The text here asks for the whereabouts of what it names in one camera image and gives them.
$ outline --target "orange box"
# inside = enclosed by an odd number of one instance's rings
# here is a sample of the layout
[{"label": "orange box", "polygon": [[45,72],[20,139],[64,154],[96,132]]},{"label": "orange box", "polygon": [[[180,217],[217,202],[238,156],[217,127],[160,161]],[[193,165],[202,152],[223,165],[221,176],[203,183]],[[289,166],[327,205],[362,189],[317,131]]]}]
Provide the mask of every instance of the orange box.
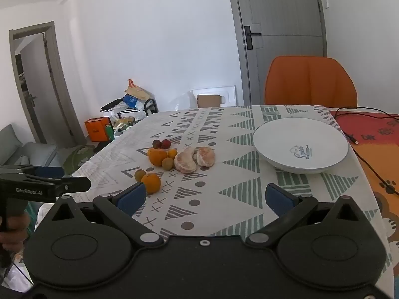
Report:
[{"label": "orange box", "polygon": [[92,142],[107,142],[105,126],[110,125],[109,117],[92,118],[85,121],[87,132]]}]

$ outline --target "hand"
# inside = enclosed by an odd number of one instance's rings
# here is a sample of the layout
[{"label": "hand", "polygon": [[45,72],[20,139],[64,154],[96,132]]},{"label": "hand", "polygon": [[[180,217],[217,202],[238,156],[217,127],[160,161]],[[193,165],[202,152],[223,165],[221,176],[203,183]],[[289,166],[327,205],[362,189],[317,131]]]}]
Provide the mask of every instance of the hand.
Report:
[{"label": "hand", "polygon": [[7,228],[8,231],[0,232],[0,243],[3,248],[18,253],[23,249],[23,241],[27,239],[27,228],[30,223],[28,213],[24,213],[18,217],[8,217]]}]

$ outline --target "door handle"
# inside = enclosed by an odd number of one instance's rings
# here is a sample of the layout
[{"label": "door handle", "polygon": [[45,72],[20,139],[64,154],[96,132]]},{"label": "door handle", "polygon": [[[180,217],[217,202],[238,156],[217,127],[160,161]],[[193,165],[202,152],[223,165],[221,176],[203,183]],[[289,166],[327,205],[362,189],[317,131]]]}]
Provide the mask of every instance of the door handle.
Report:
[{"label": "door handle", "polygon": [[245,31],[245,40],[247,41],[247,49],[251,50],[251,49],[253,49],[252,36],[262,36],[262,34],[261,33],[252,33],[250,26],[244,26],[244,31]]},{"label": "door handle", "polygon": [[34,107],[35,106],[35,102],[33,100],[35,100],[37,97],[30,94],[28,96],[28,98],[29,98],[29,100],[30,100],[30,102],[32,104],[32,107]]}]

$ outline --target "patterned tablecloth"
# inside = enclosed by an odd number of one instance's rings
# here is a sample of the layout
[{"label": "patterned tablecloth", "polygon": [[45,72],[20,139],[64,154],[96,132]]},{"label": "patterned tablecloth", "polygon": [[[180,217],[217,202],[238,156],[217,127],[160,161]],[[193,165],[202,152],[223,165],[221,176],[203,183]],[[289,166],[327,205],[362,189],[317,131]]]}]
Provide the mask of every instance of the patterned tablecloth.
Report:
[{"label": "patterned tablecloth", "polygon": [[[286,117],[326,122],[340,130],[330,112],[317,106],[244,106],[203,108],[153,114],[136,124],[87,161],[74,175],[87,176],[87,193],[76,201],[116,194],[135,183],[139,168],[156,173],[161,190],[147,197],[133,216],[162,237],[169,235],[235,235],[246,237],[276,219],[265,203],[265,189],[276,183],[295,194],[312,194],[332,202],[353,197],[377,231],[387,250],[386,267],[377,286],[394,296],[392,256],[383,220],[368,180],[353,150],[336,167],[322,174],[302,175],[278,170],[263,160],[252,145],[256,128]],[[191,174],[153,167],[146,152],[154,139],[169,139],[179,151],[186,146],[209,146],[216,163]],[[40,222],[50,204],[42,206]]]}]

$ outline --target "blue gripper pad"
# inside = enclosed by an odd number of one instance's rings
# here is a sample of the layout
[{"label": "blue gripper pad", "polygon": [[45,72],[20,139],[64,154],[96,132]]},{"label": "blue gripper pad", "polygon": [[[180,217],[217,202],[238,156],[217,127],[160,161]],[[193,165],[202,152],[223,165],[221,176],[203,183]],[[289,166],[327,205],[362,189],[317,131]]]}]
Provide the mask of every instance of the blue gripper pad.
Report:
[{"label": "blue gripper pad", "polygon": [[65,171],[57,166],[38,166],[35,168],[35,175],[45,178],[62,178]]},{"label": "blue gripper pad", "polygon": [[266,187],[265,199],[266,204],[279,217],[286,214],[299,203],[298,197],[290,194],[274,183],[270,183]]},{"label": "blue gripper pad", "polygon": [[131,217],[145,203],[146,196],[146,187],[139,182],[114,196],[112,202]]}]

